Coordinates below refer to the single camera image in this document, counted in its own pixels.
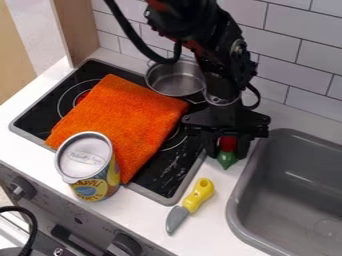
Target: orange cloth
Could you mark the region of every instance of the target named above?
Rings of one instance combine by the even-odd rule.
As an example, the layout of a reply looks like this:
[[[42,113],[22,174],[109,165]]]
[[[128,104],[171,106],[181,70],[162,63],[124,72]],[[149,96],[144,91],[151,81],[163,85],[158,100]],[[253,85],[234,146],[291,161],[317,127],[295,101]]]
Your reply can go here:
[[[45,143],[57,149],[76,133],[103,133],[113,143],[121,181],[127,184],[158,151],[187,108],[184,101],[107,75],[57,123]]]

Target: green object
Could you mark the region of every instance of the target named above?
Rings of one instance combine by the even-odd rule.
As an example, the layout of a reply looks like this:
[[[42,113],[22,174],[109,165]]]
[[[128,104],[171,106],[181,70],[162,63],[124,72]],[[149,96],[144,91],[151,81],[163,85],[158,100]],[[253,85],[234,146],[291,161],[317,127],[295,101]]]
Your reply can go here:
[[[217,161],[222,165],[223,169],[227,170],[238,160],[234,152],[224,152],[221,150],[217,156]]]

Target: sink basin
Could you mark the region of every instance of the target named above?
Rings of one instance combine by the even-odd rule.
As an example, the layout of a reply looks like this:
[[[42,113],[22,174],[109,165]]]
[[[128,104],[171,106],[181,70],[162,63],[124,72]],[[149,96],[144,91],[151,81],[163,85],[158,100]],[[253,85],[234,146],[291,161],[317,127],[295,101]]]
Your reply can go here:
[[[288,129],[260,140],[226,209],[234,234],[270,255],[342,255],[342,147]]]

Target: white kitchen wall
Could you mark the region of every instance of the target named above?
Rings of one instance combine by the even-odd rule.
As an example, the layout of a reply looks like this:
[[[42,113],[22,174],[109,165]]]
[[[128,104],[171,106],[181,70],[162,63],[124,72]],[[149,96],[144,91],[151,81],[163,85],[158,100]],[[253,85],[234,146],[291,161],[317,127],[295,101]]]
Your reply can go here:
[[[141,0],[116,0],[144,41],[163,56],[173,43],[152,31]],[[259,63],[264,98],[342,122],[342,0],[218,0],[241,25]],[[92,0],[101,47],[147,60],[103,0]],[[192,56],[184,50],[187,57]]]

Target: induction cooktop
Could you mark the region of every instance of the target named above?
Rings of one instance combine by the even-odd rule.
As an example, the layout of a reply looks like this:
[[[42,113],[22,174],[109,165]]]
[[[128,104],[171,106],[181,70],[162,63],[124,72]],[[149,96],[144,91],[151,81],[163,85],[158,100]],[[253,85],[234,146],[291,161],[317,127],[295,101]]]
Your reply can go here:
[[[77,106],[107,74],[146,86],[144,77],[108,63],[88,60],[18,116],[10,130],[49,150],[44,141],[54,125]],[[179,123],[128,188],[163,205],[176,204],[202,164],[200,134]]]

